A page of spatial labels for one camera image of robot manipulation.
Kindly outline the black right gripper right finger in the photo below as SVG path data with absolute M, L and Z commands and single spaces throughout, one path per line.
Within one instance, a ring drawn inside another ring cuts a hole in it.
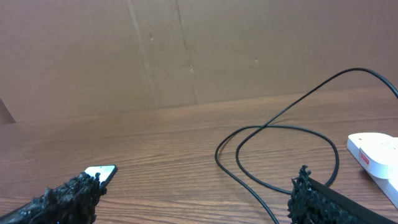
M 292 223 L 396 224 L 310 178 L 306 168 L 302 166 L 299 176 L 292 179 L 294 187 L 287 204 Z

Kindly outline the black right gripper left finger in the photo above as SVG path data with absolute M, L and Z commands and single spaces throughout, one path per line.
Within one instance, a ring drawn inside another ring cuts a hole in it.
M 96 221 L 95 208 L 106 194 L 100 173 L 85 172 L 56 189 L 47 188 L 43 196 L 1 218 L 2 224 L 92 224 Z

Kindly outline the blue Galaxy smartphone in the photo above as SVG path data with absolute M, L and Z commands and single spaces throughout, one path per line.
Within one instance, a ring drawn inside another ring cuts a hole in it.
M 118 168 L 116 165 L 100 165 L 91 166 L 85 169 L 85 173 L 94 178 L 99 178 L 101 187 L 106 187 L 117 173 Z

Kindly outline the white power strip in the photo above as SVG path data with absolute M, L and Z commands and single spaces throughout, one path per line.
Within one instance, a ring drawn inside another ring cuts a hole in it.
M 383 133 L 355 133 L 347 149 L 397 206 L 397 138 Z

